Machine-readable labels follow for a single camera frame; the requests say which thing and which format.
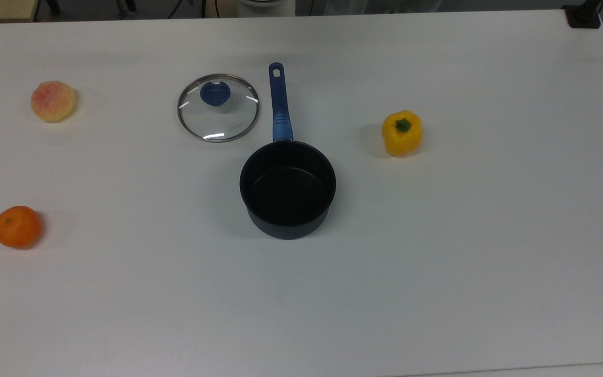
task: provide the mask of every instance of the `black saucepan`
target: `black saucepan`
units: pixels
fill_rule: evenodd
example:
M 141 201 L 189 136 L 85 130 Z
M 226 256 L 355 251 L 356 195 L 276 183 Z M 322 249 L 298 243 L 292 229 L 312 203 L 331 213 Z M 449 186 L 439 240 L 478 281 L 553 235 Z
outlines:
M 241 170 L 241 197 L 266 234 L 295 239 L 316 230 L 337 190 L 332 164 L 312 146 L 293 140 L 281 63 L 269 66 L 273 143 L 258 149 Z

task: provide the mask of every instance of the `pepper stem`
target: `pepper stem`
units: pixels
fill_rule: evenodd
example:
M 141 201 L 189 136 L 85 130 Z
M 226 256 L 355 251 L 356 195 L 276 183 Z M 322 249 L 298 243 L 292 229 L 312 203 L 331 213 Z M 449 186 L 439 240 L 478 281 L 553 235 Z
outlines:
M 397 125 L 397 131 L 399 132 L 407 132 L 411 128 L 411 122 L 409 122 L 406 118 L 395 121 Z

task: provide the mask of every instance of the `pot lid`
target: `pot lid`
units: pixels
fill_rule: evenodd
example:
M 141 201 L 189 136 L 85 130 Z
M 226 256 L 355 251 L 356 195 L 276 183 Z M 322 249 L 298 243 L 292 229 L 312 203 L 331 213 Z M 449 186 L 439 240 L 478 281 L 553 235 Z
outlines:
M 209 74 L 183 90 L 178 98 L 178 119 L 199 139 L 220 143 L 241 138 L 259 115 L 258 93 L 233 74 Z

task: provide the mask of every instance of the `lid knob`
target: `lid knob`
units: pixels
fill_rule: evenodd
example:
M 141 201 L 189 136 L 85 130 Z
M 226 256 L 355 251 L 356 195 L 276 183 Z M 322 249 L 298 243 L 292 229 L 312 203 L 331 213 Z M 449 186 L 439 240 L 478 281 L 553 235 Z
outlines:
M 201 96 L 204 103 L 220 107 L 227 102 L 231 93 L 232 91 L 229 89 L 229 85 L 225 84 L 224 81 L 220 81 L 220 84 L 214 84 L 209 81 L 202 86 L 202 89 L 199 91 L 199 96 Z

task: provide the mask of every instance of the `tangerine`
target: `tangerine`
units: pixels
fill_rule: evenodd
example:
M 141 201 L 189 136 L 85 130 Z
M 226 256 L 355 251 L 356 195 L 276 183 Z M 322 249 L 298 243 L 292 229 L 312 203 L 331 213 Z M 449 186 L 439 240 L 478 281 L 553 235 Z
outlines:
M 24 205 L 8 208 L 0 214 L 0 243 L 9 248 L 27 249 L 43 233 L 38 213 Z

